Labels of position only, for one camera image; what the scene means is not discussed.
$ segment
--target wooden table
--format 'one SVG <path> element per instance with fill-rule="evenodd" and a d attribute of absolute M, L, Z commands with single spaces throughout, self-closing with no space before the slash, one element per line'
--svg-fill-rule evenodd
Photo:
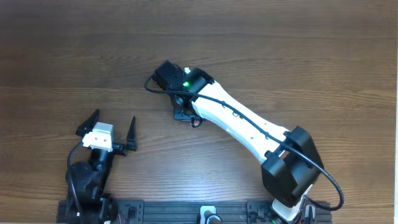
<path fill-rule="evenodd" d="M 269 121 L 309 131 L 346 203 L 335 223 L 392 223 L 396 2 L 0 1 L 0 221 L 54 222 L 77 126 L 96 108 L 123 141 L 118 198 L 270 198 L 254 156 L 212 123 L 174 121 L 144 80 L 199 67 Z M 82 149 L 77 159 L 90 153 Z M 338 201 L 321 177 L 310 194 Z"/>

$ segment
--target wire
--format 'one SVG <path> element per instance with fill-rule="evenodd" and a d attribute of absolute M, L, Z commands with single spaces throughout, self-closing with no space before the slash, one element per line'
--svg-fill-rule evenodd
<path fill-rule="evenodd" d="M 204 98 L 206 100 L 214 101 L 216 103 L 221 104 L 224 107 L 227 107 L 227 108 L 231 109 L 233 111 L 233 113 L 238 114 L 241 118 L 245 119 L 249 124 L 253 125 L 257 130 L 259 130 L 260 133 L 265 135 L 265 137 L 267 139 L 271 139 L 271 140 L 275 141 L 276 143 L 280 144 L 283 148 L 285 148 L 289 152 L 295 153 L 296 155 L 300 156 L 303 160 L 307 161 L 308 163 L 310 163 L 311 165 L 316 167 L 333 184 L 333 186 L 335 186 L 335 188 L 336 188 L 336 190 L 338 192 L 338 195 L 340 197 L 340 201 L 339 201 L 337 206 L 335 206 L 335 207 L 326 207 L 326 206 L 320 205 L 319 203 L 317 203 L 317 202 L 313 201 L 312 199 L 310 199 L 309 197 L 305 196 L 311 203 L 314 204 L 314 206 L 317 206 L 318 208 L 321 208 L 321 209 L 324 209 L 324 210 L 327 210 L 327 211 L 336 211 L 336 210 L 339 210 L 343 206 L 343 204 L 344 204 L 344 194 L 343 194 L 343 191 L 340 188 L 340 186 L 337 184 L 337 182 L 334 180 L 334 178 L 325 169 L 323 169 L 321 166 L 319 166 L 316 162 L 312 161 L 306 155 L 304 155 L 303 153 L 301 153 L 297 149 L 293 148 L 292 146 L 290 146 L 290 145 L 280 141 L 279 139 L 275 138 L 274 136 L 270 135 L 267 131 L 265 131 L 262 128 L 260 128 L 260 126 L 258 126 L 252 120 L 250 120 L 242 112 L 238 111 L 237 109 L 235 109 L 231 105 L 225 103 L 225 101 L 221 101 L 221 100 L 218 100 L 216 98 L 213 98 L 213 97 L 210 97 L 210 96 L 206 96 L 206 95 L 202 95 L 202 94 L 198 94 L 198 93 L 189 93 L 189 92 L 185 92 L 185 91 L 170 91 L 170 90 L 152 90 L 152 89 L 148 88 L 148 83 L 149 83 L 149 81 L 151 80 L 152 77 L 153 76 L 149 77 L 146 80 L 145 84 L 144 84 L 144 88 L 147 91 L 151 92 L 151 93 L 163 93 L 163 94 L 168 94 L 168 95 L 187 95 L 187 96 L 200 97 L 200 98 Z"/>
<path fill-rule="evenodd" d="M 81 208 L 81 205 L 79 203 L 79 200 L 77 198 L 77 194 L 76 194 L 76 189 L 75 186 L 73 184 L 73 180 L 72 180 L 72 165 L 71 165 L 71 161 L 72 161 L 72 157 L 74 155 L 74 153 L 76 152 L 76 150 L 82 145 L 82 142 L 80 141 L 69 153 L 68 156 L 68 161 L 67 161 L 67 167 L 68 167 L 68 178 L 69 178 L 69 183 L 70 183 L 70 188 L 72 190 L 72 195 L 73 195 L 73 199 L 75 201 L 76 207 L 77 207 L 77 212 L 79 213 L 79 217 L 80 217 L 80 223 L 84 224 L 84 220 L 83 220 L 83 209 Z"/>

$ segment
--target wooden surface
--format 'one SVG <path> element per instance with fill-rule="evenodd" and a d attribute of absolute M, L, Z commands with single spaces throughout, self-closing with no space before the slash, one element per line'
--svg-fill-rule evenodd
<path fill-rule="evenodd" d="M 109 190 L 144 200 L 270 198 L 251 153 L 212 123 L 172 119 L 144 80 L 200 67 L 269 121 L 309 131 L 346 203 L 335 223 L 392 223 L 396 2 L 0 1 L 0 221 L 54 222 L 76 127 L 95 108 L 139 149 Z M 86 159 L 89 150 L 77 157 Z M 338 201 L 322 177 L 311 196 Z"/>

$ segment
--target tabletop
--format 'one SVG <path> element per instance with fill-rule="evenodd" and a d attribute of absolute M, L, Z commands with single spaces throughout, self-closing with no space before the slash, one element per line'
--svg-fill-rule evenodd
<path fill-rule="evenodd" d="M 55 222 L 77 126 L 96 109 L 137 152 L 108 191 L 148 201 L 271 199 L 227 132 L 175 121 L 144 81 L 165 60 L 207 71 L 258 115 L 313 137 L 346 203 L 334 223 L 394 215 L 395 1 L 0 1 L 0 222 Z M 81 149 L 76 160 L 87 159 Z M 315 200 L 338 202 L 320 177 Z"/>

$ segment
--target black object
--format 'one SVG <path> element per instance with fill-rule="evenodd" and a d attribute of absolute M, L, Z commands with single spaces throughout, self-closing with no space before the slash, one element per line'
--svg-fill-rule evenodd
<path fill-rule="evenodd" d="M 286 224 L 271 210 L 270 201 L 248 202 L 144 202 L 143 200 L 117 200 L 118 214 L 125 224 L 198 224 L 198 214 L 202 206 L 215 206 L 217 216 L 228 224 Z M 288 224 L 302 223 L 305 219 L 305 207 L 312 205 L 304 200 L 302 212 Z M 57 223 L 65 223 L 66 203 L 58 205 Z M 315 220 L 311 224 L 332 224 L 329 211 L 316 208 Z"/>
<path fill-rule="evenodd" d="M 93 130 L 98 116 L 97 109 L 76 131 L 81 136 Z M 127 144 L 113 143 L 113 151 L 93 149 L 88 162 L 74 163 L 66 174 L 67 182 L 73 180 L 75 194 L 82 210 L 78 215 L 74 192 L 68 188 L 65 217 L 67 223 L 103 223 L 107 220 L 115 221 L 118 217 L 119 206 L 110 194 L 106 194 L 105 187 L 111 172 L 114 155 L 126 156 L 127 151 L 136 150 L 135 117 L 133 117 L 130 130 L 127 134 Z"/>
<path fill-rule="evenodd" d="M 194 68 L 187 74 L 180 67 L 173 65 L 169 61 L 165 61 L 155 70 L 152 79 L 163 90 L 185 91 L 189 93 L 198 93 L 208 83 L 214 83 L 213 77 L 199 68 Z M 169 97 L 175 110 L 174 119 L 191 121 L 191 118 L 195 118 L 199 120 L 191 104 L 197 97 L 186 95 L 169 95 Z"/>
<path fill-rule="evenodd" d="M 285 135 L 286 144 L 296 148 L 323 168 L 318 151 L 306 130 L 296 127 Z M 309 186 L 318 179 L 320 171 L 293 153 L 281 159 L 279 154 L 283 150 L 284 148 L 279 146 L 276 152 L 266 153 L 267 160 L 261 165 L 262 183 L 278 201 L 293 207 Z"/>

